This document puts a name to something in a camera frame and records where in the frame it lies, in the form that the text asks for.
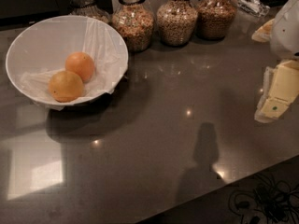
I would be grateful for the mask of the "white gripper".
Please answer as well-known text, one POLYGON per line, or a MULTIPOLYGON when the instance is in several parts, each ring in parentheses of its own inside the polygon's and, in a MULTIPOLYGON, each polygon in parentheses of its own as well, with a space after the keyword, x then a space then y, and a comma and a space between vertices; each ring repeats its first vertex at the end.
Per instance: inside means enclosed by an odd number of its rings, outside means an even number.
POLYGON ((251 39, 270 40, 271 50, 283 60, 263 74, 263 95, 254 118, 269 123, 282 117, 299 95, 299 0, 288 0, 276 17, 258 28, 251 39))

